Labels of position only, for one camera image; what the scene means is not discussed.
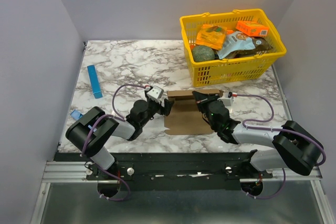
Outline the brown cardboard box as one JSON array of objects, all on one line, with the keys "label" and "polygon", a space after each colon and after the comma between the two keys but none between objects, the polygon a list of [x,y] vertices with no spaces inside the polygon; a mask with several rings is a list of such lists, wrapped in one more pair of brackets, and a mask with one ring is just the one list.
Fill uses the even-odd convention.
[{"label": "brown cardboard box", "polygon": [[167,96],[174,104],[170,114],[164,118],[166,134],[202,135],[213,133],[197,108],[192,90],[168,91]]}]

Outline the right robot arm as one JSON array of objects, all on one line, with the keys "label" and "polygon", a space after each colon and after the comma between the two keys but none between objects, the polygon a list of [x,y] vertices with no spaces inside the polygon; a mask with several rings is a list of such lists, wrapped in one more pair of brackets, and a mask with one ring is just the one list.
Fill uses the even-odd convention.
[{"label": "right robot arm", "polygon": [[249,178],[273,168],[288,168],[302,175],[310,175],[315,166],[326,162],[323,145],[295,121],[281,127],[253,126],[254,119],[242,122],[230,118],[225,107],[228,100],[238,97],[230,92],[227,98],[218,94],[192,92],[203,120],[225,143],[268,146],[268,151],[252,151],[248,161],[241,165],[242,173]]}]

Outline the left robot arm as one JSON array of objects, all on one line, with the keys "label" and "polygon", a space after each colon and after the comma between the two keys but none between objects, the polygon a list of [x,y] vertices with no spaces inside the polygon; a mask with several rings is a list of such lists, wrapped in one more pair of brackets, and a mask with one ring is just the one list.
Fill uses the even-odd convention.
[{"label": "left robot arm", "polygon": [[98,173],[104,179],[112,179],[117,171],[116,159],[104,146],[107,140],[111,136],[135,140],[155,114],[168,116],[173,104],[168,99],[164,99],[163,104],[151,99],[137,100],[125,121],[105,114],[96,106],[68,128],[66,138],[99,166]]}]

